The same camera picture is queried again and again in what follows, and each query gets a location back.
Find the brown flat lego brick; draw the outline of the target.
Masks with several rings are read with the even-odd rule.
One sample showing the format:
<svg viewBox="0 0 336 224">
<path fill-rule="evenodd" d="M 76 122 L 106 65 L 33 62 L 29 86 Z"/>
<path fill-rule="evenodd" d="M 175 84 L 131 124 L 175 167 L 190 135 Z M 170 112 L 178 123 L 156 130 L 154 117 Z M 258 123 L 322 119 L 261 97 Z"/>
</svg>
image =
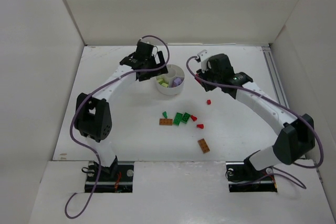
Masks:
<svg viewBox="0 0 336 224">
<path fill-rule="evenodd" d="M 161 125 L 161 126 L 171 126 L 171 125 L 173 125 L 173 120 L 172 119 L 165 119 L 165 118 L 159 119 L 159 125 Z"/>
</svg>

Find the white round divided container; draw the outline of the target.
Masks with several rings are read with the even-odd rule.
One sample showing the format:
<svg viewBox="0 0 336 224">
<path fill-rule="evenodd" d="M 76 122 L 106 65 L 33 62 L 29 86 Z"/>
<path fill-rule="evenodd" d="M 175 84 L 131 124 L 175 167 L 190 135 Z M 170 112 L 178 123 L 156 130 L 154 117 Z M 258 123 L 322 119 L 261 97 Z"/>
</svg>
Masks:
<svg viewBox="0 0 336 224">
<path fill-rule="evenodd" d="M 167 65 L 167 70 L 168 70 L 168 73 L 162 74 L 155 78 L 156 87 L 158 91 L 164 95 L 169 95 L 169 96 L 178 95 L 183 90 L 185 73 L 183 69 L 177 65 Z M 183 82 L 178 87 L 172 88 L 172 82 L 176 77 L 183 78 Z M 165 83 L 167 83 L 169 86 L 167 88 L 161 86 L 161 83 L 158 83 L 156 81 L 157 78 L 163 78 L 165 80 Z"/>
</svg>

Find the aluminium rail right side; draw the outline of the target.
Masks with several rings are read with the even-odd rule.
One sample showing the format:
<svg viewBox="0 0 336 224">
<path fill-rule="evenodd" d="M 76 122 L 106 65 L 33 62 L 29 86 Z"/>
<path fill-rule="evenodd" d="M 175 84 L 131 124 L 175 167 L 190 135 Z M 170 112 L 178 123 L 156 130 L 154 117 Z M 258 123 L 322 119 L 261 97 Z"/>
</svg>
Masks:
<svg viewBox="0 0 336 224">
<path fill-rule="evenodd" d="M 283 89 L 283 86 L 280 80 L 279 73 L 275 65 L 275 61 L 274 61 L 274 58 L 271 52 L 271 48 L 269 46 L 262 46 L 261 50 L 264 54 L 264 58 L 266 61 L 269 74 L 270 74 L 272 85 L 275 90 L 276 99 L 281 105 L 289 108 L 289 104 L 288 104 L 286 94 L 284 92 L 284 89 Z"/>
</svg>

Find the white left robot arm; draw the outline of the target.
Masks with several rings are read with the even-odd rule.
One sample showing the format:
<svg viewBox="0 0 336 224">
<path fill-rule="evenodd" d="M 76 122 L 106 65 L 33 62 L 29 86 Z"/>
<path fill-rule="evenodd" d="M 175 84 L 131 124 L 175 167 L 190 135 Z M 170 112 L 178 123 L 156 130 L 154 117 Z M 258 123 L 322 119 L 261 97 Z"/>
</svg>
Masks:
<svg viewBox="0 0 336 224">
<path fill-rule="evenodd" d="M 134 82 L 167 73 L 167 62 L 168 59 L 156 46 L 139 40 L 135 51 L 119 62 L 116 71 L 102 86 L 89 94 L 81 93 L 77 96 L 70 130 L 77 130 L 86 139 L 84 143 L 78 140 L 75 143 L 95 154 L 95 176 L 112 179 L 118 170 L 118 159 L 113 153 L 111 141 L 107 140 L 112 131 L 112 101 Z"/>
</svg>

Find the green lego brick left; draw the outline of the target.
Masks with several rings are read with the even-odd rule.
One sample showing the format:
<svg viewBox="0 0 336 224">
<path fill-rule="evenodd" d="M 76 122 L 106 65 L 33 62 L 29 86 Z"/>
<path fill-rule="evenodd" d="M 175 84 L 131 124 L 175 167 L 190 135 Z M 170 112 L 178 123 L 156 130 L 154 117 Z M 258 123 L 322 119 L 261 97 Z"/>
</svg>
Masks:
<svg viewBox="0 0 336 224">
<path fill-rule="evenodd" d="M 180 112 L 177 112 L 176 115 L 175 115 L 175 118 L 173 120 L 173 124 L 176 125 L 176 126 L 179 126 L 179 124 L 182 120 L 182 117 L 183 117 L 183 114 L 180 113 Z"/>
</svg>

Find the red sloped lego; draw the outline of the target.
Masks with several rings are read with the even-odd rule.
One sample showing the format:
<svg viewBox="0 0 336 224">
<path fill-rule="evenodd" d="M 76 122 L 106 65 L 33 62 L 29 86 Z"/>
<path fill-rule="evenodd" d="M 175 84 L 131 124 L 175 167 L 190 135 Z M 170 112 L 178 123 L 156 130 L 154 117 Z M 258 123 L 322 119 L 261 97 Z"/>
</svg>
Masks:
<svg viewBox="0 0 336 224">
<path fill-rule="evenodd" d="M 195 122 L 197 120 L 197 117 L 191 115 L 191 119 Z"/>
<path fill-rule="evenodd" d="M 204 124 L 198 124 L 196 127 L 199 129 L 204 129 Z"/>
</svg>

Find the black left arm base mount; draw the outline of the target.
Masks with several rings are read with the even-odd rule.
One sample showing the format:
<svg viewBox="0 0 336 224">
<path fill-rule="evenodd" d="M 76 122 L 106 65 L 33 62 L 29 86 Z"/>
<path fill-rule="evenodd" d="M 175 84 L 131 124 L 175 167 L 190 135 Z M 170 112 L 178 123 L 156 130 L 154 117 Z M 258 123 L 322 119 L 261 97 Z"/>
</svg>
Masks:
<svg viewBox="0 0 336 224">
<path fill-rule="evenodd" d="M 89 162 L 88 167 L 83 167 L 81 171 L 86 175 L 85 192 L 90 193 L 97 178 L 98 164 Z M 134 162 L 118 162 L 113 165 L 111 173 L 108 173 L 107 167 L 103 167 L 94 192 L 132 193 L 133 175 Z"/>
</svg>

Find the green lego brick right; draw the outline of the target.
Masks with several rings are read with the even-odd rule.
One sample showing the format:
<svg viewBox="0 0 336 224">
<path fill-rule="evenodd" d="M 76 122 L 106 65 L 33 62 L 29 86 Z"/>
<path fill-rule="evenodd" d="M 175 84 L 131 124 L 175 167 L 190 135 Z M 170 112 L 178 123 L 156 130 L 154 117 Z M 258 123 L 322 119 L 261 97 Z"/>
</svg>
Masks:
<svg viewBox="0 0 336 224">
<path fill-rule="evenodd" d="M 188 122 L 188 120 L 190 119 L 190 117 L 191 117 L 191 115 L 189 113 L 185 112 L 182 115 L 181 122 L 186 124 Z"/>
</svg>

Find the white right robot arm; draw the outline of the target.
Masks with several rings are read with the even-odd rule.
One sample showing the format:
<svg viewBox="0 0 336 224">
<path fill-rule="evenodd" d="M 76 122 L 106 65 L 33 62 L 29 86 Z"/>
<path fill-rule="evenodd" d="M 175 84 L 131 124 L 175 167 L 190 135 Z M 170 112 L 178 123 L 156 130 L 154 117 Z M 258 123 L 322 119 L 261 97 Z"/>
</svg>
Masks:
<svg viewBox="0 0 336 224">
<path fill-rule="evenodd" d="M 315 147 L 313 119 L 297 116 L 281 107 L 244 72 L 235 72 L 228 55 L 210 56 L 206 50 L 196 56 L 201 64 L 195 78 L 205 89 L 220 88 L 233 99 L 249 107 L 275 132 L 275 143 L 244 160 L 246 171 L 252 173 L 278 164 L 291 165 Z"/>
</svg>

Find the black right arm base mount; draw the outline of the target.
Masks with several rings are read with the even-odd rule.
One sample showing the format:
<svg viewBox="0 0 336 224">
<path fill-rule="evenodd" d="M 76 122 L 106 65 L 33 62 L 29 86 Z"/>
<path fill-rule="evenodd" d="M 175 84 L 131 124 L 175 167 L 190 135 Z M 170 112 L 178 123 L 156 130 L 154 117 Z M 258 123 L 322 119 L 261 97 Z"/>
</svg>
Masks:
<svg viewBox="0 0 336 224">
<path fill-rule="evenodd" d="M 225 177 L 230 193 L 276 193 L 278 190 L 272 173 L 272 169 L 269 172 L 265 169 L 250 170 L 244 162 L 226 162 Z"/>
</svg>

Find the green lego brick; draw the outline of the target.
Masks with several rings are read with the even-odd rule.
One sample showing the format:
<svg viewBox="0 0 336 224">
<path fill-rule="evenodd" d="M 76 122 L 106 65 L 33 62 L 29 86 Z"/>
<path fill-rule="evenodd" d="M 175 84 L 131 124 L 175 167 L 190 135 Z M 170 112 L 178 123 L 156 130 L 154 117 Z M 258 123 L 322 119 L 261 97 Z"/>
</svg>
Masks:
<svg viewBox="0 0 336 224">
<path fill-rule="evenodd" d="M 189 113 L 185 112 L 182 115 L 181 122 L 186 124 L 188 122 L 188 120 L 190 119 L 190 117 L 191 117 L 191 115 Z"/>
<path fill-rule="evenodd" d="M 179 124 L 182 120 L 182 117 L 183 117 L 183 114 L 180 113 L 180 112 L 177 112 L 176 115 L 175 115 L 175 118 L 173 120 L 173 124 L 176 125 L 176 126 L 179 126 Z"/>
</svg>

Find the brown lego brick lower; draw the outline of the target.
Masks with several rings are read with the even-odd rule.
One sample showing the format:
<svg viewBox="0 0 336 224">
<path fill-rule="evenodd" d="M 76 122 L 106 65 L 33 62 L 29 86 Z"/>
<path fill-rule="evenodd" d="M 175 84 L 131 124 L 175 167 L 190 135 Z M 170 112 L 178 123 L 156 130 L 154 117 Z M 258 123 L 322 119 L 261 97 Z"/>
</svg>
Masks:
<svg viewBox="0 0 336 224">
<path fill-rule="evenodd" d="M 204 138 L 198 140 L 197 142 L 198 142 L 203 154 L 208 153 L 210 151 L 210 149 L 209 149 L 209 147 L 208 147 Z"/>
</svg>

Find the purple lego brick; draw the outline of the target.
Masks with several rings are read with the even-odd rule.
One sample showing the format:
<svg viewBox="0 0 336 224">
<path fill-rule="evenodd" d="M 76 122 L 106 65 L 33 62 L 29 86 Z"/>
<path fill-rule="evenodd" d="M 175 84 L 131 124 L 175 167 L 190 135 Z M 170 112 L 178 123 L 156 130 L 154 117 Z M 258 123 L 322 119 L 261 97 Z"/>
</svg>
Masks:
<svg viewBox="0 0 336 224">
<path fill-rule="evenodd" d="M 176 77 L 172 82 L 172 88 L 178 87 L 183 82 L 183 78 Z"/>
</svg>

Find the small green lego piece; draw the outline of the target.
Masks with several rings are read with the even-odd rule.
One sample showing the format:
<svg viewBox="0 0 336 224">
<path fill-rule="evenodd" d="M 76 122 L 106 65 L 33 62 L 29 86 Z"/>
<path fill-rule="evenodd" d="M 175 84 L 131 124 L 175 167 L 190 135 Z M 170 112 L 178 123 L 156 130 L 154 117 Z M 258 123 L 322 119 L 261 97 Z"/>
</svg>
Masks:
<svg viewBox="0 0 336 224">
<path fill-rule="evenodd" d="M 167 117 L 167 112 L 166 112 L 166 111 L 164 111 L 164 112 L 162 113 L 162 115 L 163 115 L 163 117 L 164 117 L 165 119 L 168 118 L 168 117 Z"/>
</svg>

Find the yellow and red lego stack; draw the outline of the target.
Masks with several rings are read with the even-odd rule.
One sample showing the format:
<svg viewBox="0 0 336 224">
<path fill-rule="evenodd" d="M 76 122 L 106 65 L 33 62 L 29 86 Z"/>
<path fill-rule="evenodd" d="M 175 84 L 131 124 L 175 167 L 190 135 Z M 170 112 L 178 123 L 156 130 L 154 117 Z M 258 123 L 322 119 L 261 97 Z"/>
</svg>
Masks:
<svg viewBox="0 0 336 224">
<path fill-rule="evenodd" d="M 165 82 L 165 80 L 163 78 L 157 78 L 156 80 L 158 83 L 162 83 L 162 82 Z"/>
</svg>

